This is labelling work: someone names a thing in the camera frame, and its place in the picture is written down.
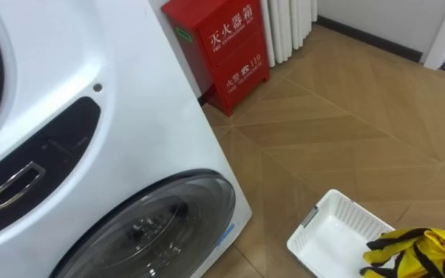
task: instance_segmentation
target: black stripe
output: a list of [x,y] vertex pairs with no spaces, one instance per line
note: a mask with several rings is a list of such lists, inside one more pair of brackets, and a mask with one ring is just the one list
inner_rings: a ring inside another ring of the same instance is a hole
[[399,265],[401,264],[401,261],[403,260],[403,257],[405,256],[405,250],[401,251],[399,256],[394,261],[394,273],[398,273]]
[[398,242],[403,242],[408,239],[414,239],[419,236],[423,236],[423,233],[428,230],[427,228],[418,228],[418,229],[412,229],[404,234],[402,234],[400,237],[395,239],[377,239],[371,242],[367,242],[367,246],[371,250],[380,250],[384,249],[384,247],[396,244]]
[[367,270],[371,270],[379,275],[384,276],[385,278],[396,278],[396,273],[394,270],[383,268],[383,267],[373,267],[373,266],[367,266],[362,269],[360,269],[360,275],[365,275]]
[[381,262],[381,263],[371,263],[370,265],[371,266],[374,266],[374,267],[381,267],[381,266],[383,266],[383,265],[385,265],[388,261],[390,261],[391,259],[388,259],[388,260],[386,260],[385,262]]
[[433,277],[433,278],[444,278],[444,276],[439,272],[437,269],[437,266],[433,264],[433,262],[427,257],[425,254],[422,253],[418,249],[418,246],[413,244],[413,250],[415,250],[416,258],[420,261],[420,264],[422,264],[423,268]]
[[422,53],[418,50],[402,46],[398,43],[391,42],[387,39],[380,38],[378,36],[358,30],[348,25],[344,25],[334,20],[327,19],[320,15],[318,16],[317,24],[336,32],[340,32],[341,34],[352,37],[353,39],[368,43],[371,46],[375,46],[389,53],[396,54],[415,63],[418,63],[422,58]]

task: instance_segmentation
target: parquet floor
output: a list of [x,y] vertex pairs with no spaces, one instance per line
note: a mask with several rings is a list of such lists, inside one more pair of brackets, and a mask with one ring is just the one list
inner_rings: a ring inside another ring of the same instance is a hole
[[253,209],[207,278],[312,277],[286,241],[330,188],[445,229],[445,72],[315,25],[233,116],[203,110]]

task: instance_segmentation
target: plastic basket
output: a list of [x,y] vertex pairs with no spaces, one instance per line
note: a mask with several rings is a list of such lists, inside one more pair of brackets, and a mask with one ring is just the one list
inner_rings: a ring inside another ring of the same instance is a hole
[[[368,241],[393,228],[337,190],[316,204],[287,241],[287,248],[320,278],[360,277]],[[393,261],[386,267],[393,267]]]

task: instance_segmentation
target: fire extinguisher box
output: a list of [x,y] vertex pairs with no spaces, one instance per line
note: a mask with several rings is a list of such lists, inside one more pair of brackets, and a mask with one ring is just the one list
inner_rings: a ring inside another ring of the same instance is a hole
[[212,78],[203,97],[226,115],[269,79],[259,0],[171,0],[162,11],[195,78],[201,69]]

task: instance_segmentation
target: radiator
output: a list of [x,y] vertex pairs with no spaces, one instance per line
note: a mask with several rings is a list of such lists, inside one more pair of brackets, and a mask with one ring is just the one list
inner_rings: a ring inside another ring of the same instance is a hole
[[317,0],[260,0],[269,66],[286,62],[303,46],[317,20]]

